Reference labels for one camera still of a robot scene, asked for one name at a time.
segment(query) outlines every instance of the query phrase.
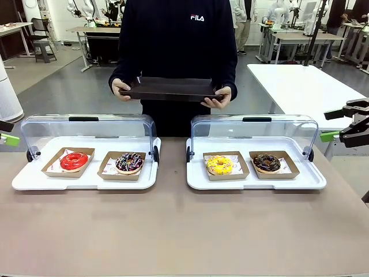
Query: white table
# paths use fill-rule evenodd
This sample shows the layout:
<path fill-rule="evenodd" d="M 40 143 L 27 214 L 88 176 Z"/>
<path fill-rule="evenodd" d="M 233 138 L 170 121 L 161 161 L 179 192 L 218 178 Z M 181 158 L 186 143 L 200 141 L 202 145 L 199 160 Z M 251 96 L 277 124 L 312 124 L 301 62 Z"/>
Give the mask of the white table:
<path fill-rule="evenodd" d="M 270 113 L 278 106 L 285 114 L 307 115 L 314 119 L 320 131 L 347 128 L 350 118 L 326 120 L 324 113 L 341 109 L 349 100 L 365 98 L 354 89 L 319 70 L 303 65 L 247 65 L 255 79 L 272 98 Z M 333 142 L 325 156 L 332 157 Z"/>
<path fill-rule="evenodd" d="M 2 36 L 7 36 L 7 35 L 10 35 L 10 34 L 16 33 L 16 32 L 21 33 L 21 37 L 22 37 L 24 49 L 25 49 L 25 52 L 26 52 L 26 56 L 25 57 L 33 57 L 29 53 L 27 42 L 26 42 L 26 40 L 24 38 L 24 34 L 23 34 L 23 31 L 22 31 L 22 27 L 26 27 L 26 26 L 30 26 L 30 25 L 32 25 L 32 23 L 28 23 L 28 22 L 25 22 L 25 23 L 17 22 L 16 23 L 16 26 L 4 27 L 4 28 L 0 29 L 0 38 Z M 5 66 L 5 68 L 6 69 L 11 69 L 11 68 L 14 68 L 14 66 Z"/>

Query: white tray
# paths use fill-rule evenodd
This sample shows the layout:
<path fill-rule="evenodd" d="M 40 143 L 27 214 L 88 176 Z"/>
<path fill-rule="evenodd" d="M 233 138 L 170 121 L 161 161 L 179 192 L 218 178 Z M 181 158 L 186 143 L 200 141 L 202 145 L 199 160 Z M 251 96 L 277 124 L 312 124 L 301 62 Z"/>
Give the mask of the white tray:
<path fill-rule="evenodd" d="M 191 146 L 188 139 L 186 148 Z M 250 174 L 243 180 L 210 181 L 202 154 L 218 151 L 239 151 Z M 258 178 L 249 151 L 286 151 L 298 167 L 295 179 L 261 180 Z M 322 189 L 327 181 L 317 167 L 304 159 L 299 145 L 289 137 L 201 138 L 194 140 L 192 160 L 187 163 L 187 183 L 194 189 Z"/>
<path fill-rule="evenodd" d="M 156 138 L 154 146 L 160 151 L 161 141 Z M 81 178 L 48 177 L 41 172 L 45 164 L 62 147 L 95 148 L 95 156 Z M 99 167 L 109 151 L 150 151 L 149 138 L 95 138 L 95 137 L 56 137 L 42 149 L 37 160 L 28 163 L 14 178 L 13 188 L 16 190 L 64 190 L 64 189 L 147 189 L 156 181 L 157 162 L 146 154 L 138 181 L 108 181 L 98 176 Z"/>

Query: table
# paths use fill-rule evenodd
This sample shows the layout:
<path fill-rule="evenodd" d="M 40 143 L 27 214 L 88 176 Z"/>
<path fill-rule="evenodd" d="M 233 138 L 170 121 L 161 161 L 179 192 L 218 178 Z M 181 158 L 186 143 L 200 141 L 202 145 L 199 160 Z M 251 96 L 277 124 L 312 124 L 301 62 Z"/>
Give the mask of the table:
<path fill-rule="evenodd" d="M 0 268 L 33 276 L 346 275 L 369 272 L 369 209 L 322 156 L 322 191 L 196 191 L 185 140 L 162 139 L 146 191 L 17 192 L 0 154 Z"/>
<path fill-rule="evenodd" d="M 272 29 L 270 25 L 266 25 L 263 23 L 258 24 L 262 29 L 262 36 L 259 43 L 259 53 L 256 55 L 256 59 L 261 62 L 271 63 L 274 44 L 276 42 L 276 38 L 272 36 L 273 33 L 290 33 L 290 32 L 297 32 L 303 33 L 301 30 L 296 29 Z"/>
<path fill-rule="evenodd" d="M 278 106 L 285 114 L 307 115 L 318 123 L 320 131 L 347 128 L 350 118 L 326 120 L 326 111 L 338 110 L 347 101 L 365 98 L 354 89 L 319 70 L 303 65 L 247 65 L 251 74 L 272 98 L 270 113 Z M 332 158 L 334 142 L 329 143 L 325 156 Z"/>
<path fill-rule="evenodd" d="M 279 53 L 280 53 L 280 50 L 281 50 L 281 46 L 283 44 L 293 44 L 293 45 L 295 45 L 294 49 L 292 51 L 292 55 L 291 55 L 291 60 L 292 60 L 293 57 L 295 56 L 297 46 L 299 44 L 309 44 L 310 40 L 312 39 L 309 36 L 304 36 L 302 33 L 296 33 L 296 32 L 292 32 L 292 33 L 281 33 L 281 32 L 279 32 L 279 33 L 274 33 L 273 36 L 276 38 L 277 45 L 278 45 L 277 46 L 277 56 L 276 56 L 275 64 L 278 64 L 278 57 L 279 57 Z M 322 45 L 333 43 L 335 40 L 344 40 L 344 39 L 340 36 L 332 35 L 331 33 L 318 33 L 317 34 L 315 44 L 318 45 L 318 48 L 317 48 L 317 51 L 315 53 L 314 63 L 316 63 L 316 61 L 318 59 L 318 55 L 320 55 Z M 319 67 L 320 69 L 322 69 L 322 67 L 324 65 L 327 53 L 328 53 L 328 48 L 325 50 L 323 60 L 322 60 L 321 65 Z"/>
<path fill-rule="evenodd" d="M 24 49 L 25 49 L 25 52 L 26 52 L 26 56 L 23 56 L 23 57 L 33 57 L 30 53 L 29 53 L 29 49 L 28 49 L 28 46 L 27 46 L 27 42 L 24 38 L 24 34 L 23 34 L 23 31 L 22 31 L 22 27 L 26 27 L 26 26 L 30 26 L 32 25 L 33 23 L 28 23 L 28 22 L 25 22 L 25 23 L 20 23 L 20 22 L 17 22 L 16 23 L 17 25 L 16 26 L 12 26 L 12 27 L 4 27 L 4 29 L 0 29 L 0 38 L 2 36 L 7 36 L 7 35 L 10 35 L 11 33 L 16 33 L 16 32 L 19 32 L 21 33 L 21 37 L 22 37 L 22 41 L 23 41 L 23 45 L 24 45 Z M 5 66 L 6 69 L 14 69 L 15 67 L 14 66 Z"/>
<path fill-rule="evenodd" d="M 72 32 L 72 33 L 77 34 L 78 42 L 80 44 L 81 51 L 82 51 L 83 61 L 85 63 L 85 67 L 81 69 L 81 72 L 85 72 L 86 70 L 91 68 L 92 65 L 90 65 L 87 62 L 86 53 L 84 51 L 84 48 L 83 48 L 82 42 L 81 42 L 81 38 L 86 37 L 86 36 L 85 35 L 81 36 L 80 32 L 82 32 L 82 33 L 120 33 L 121 29 L 120 28 L 114 28 L 114 27 L 75 27 L 75 28 L 67 30 L 67 32 Z"/>

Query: display case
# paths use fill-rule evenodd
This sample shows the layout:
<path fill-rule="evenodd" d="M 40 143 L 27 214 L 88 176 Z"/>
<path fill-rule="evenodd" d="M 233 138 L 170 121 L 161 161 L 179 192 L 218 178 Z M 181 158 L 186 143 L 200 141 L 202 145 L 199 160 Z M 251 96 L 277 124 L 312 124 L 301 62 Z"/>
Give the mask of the display case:
<path fill-rule="evenodd" d="M 318 124 L 304 115 L 206 115 L 191 123 L 187 182 L 194 189 L 322 189 L 326 180 L 313 163 Z M 244 179 L 211 181 L 204 153 L 239 151 L 250 171 Z M 262 175 L 256 154 L 281 154 L 288 174 Z"/>
<path fill-rule="evenodd" d="M 146 189 L 155 183 L 161 142 L 149 116 L 34 115 L 22 122 L 21 131 L 29 163 L 13 180 L 17 190 Z M 83 170 L 53 171 L 53 163 L 60 164 L 64 151 L 86 154 Z M 137 176 L 104 178 L 100 169 L 111 152 L 142 153 L 144 162 Z"/>

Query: cuff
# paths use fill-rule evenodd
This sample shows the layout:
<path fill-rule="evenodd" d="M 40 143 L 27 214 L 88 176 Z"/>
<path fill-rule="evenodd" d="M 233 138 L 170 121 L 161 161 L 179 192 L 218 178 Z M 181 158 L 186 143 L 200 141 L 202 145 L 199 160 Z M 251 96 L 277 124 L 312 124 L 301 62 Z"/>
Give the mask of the cuff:
<path fill-rule="evenodd" d="M 235 84 L 224 84 L 223 87 L 230 87 L 231 88 L 231 101 L 233 101 L 237 97 L 237 87 Z"/>

